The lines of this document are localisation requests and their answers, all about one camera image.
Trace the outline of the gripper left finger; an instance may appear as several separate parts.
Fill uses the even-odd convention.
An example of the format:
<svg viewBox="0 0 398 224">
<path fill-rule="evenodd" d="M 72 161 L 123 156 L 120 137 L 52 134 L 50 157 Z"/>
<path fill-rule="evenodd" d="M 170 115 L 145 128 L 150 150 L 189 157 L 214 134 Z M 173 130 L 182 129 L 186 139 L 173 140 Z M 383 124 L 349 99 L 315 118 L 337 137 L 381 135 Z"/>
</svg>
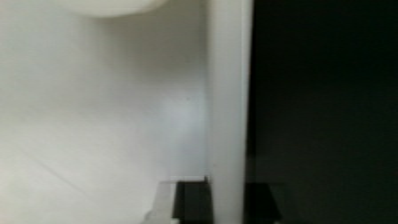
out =
<svg viewBox="0 0 398 224">
<path fill-rule="evenodd" d="M 212 224 L 212 190 L 207 180 L 161 183 L 148 224 Z"/>
</svg>

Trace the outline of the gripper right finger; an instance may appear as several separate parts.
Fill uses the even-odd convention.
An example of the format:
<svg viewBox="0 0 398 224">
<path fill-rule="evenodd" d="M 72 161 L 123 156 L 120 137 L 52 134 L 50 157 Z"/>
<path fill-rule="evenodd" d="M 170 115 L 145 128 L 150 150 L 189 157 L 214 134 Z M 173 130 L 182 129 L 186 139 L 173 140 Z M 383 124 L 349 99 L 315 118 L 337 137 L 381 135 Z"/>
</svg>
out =
<svg viewBox="0 0 398 224">
<path fill-rule="evenodd" d="M 285 224 L 285 193 L 276 184 L 246 184 L 244 224 Z"/>
</svg>

